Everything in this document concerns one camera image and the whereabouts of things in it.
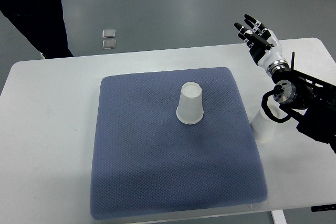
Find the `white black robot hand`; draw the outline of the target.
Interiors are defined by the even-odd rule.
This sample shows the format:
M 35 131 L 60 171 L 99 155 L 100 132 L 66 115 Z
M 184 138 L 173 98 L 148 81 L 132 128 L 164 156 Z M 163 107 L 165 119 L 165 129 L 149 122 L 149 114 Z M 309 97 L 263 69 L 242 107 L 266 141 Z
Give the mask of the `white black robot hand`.
M 247 14 L 244 18 L 247 28 L 240 23 L 234 23 L 234 26 L 238 30 L 238 37 L 249 48 L 254 63 L 267 70 L 273 62 L 285 60 L 282 56 L 282 47 L 274 32 Z

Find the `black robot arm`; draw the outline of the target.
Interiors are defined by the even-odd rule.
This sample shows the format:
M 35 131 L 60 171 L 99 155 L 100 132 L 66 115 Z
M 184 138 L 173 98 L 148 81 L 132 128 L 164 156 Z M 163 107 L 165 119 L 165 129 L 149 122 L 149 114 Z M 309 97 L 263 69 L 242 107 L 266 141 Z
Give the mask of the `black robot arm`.
M 262 97 L 261 108 L 266 116 L 277 123 L 295 119 L 300 133 L 335 151 L 335 86 L 295 70 L 285 60 L 272 63 L 267 73 L 275 87 Z M 271 112 L 269 97 L 287 114 L 284 118 Z

